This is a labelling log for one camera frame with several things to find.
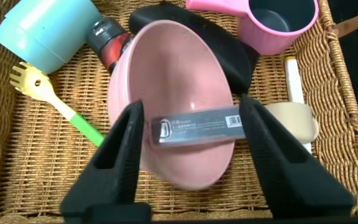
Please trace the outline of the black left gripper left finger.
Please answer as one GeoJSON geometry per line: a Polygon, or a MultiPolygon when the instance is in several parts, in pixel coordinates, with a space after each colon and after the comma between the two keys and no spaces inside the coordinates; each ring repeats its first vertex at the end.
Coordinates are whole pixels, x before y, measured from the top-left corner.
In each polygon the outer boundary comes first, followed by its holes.
{"type": "Polygon", "coordinates": [[[113,124],[60,204],[65,218],[139,218],[134,203],[144,130],[144,106],[130,103],[113,124]]]}

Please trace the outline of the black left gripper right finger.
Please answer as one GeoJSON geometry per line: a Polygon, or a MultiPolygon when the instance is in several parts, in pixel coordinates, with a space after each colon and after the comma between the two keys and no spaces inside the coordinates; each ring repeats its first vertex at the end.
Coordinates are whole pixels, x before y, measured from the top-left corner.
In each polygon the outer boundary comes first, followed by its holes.
{"type": "Polygon", "coordinates": [[[243,94],[239,115],[273,217],[351,214],[352,194],[259,101],[243,94]]]}

